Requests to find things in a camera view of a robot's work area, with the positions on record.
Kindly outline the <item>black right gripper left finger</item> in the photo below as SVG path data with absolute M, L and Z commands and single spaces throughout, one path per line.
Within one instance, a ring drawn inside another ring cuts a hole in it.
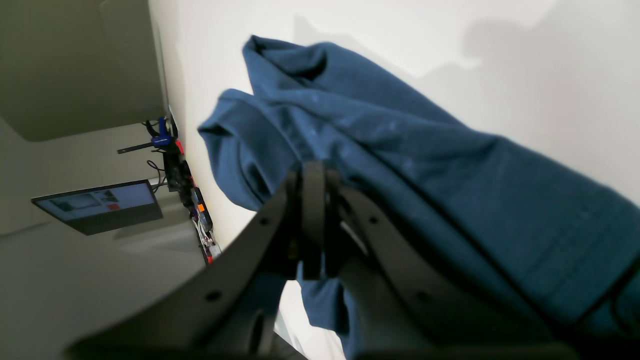
M 327 167 L 307 162 L 214 262 L 142 312 L 66 350 L 69 360 L 267 360 L 282 291 L 325 268 Z

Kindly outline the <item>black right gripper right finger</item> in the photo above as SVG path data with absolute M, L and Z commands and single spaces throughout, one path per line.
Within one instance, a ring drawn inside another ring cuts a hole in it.
M 451 280 L 365 194 L 325 171 L 326 272 L 354 299 L 357 360 L 577 360 L 544 326 Z

